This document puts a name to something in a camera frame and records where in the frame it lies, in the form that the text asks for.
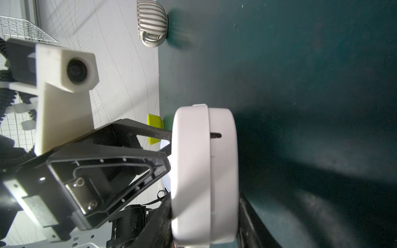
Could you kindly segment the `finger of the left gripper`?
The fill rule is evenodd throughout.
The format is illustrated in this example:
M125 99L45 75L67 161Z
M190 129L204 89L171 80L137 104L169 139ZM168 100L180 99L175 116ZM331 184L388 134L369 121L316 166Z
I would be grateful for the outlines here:
M172 132L131 120L120 119L93 133L93 144L142 149L138 136L172 140Z

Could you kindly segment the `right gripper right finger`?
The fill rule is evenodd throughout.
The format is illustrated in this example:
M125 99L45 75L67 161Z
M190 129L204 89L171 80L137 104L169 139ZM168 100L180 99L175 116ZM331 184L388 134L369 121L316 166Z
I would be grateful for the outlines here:
M239 248L281 248L243 192L239 193L237 245Z

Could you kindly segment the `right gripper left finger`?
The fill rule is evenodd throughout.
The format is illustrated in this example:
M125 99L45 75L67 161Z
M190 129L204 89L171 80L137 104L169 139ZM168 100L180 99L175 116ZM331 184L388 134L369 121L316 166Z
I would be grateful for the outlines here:
M133 242L134 248L171 248L173 235L171 228L171 194L167 194L148 224Z

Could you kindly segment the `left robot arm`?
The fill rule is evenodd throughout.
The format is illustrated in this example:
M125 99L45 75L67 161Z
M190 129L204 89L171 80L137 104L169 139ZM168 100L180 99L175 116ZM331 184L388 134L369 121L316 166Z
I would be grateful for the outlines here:
M145 150L139 136L170 141L172 133L121 119L40 156L1 137L1 237L25 211L49 242L111 223L106 246L132 244L148 217L129 203L171 169L171 148Z

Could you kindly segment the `white alarm clock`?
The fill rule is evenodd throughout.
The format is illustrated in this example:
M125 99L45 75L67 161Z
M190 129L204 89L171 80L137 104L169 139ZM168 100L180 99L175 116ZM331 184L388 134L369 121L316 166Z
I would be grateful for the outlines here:
M238 143L227 108L184 106L172 129L172 235L185 248L233 242L238 231Z

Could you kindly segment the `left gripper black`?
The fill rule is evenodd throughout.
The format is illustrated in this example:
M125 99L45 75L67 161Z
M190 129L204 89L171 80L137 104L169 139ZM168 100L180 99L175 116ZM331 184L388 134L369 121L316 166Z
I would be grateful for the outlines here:
M6 193L51 242L96 229L171 170L170 151L116 150L75 138L2 176Z

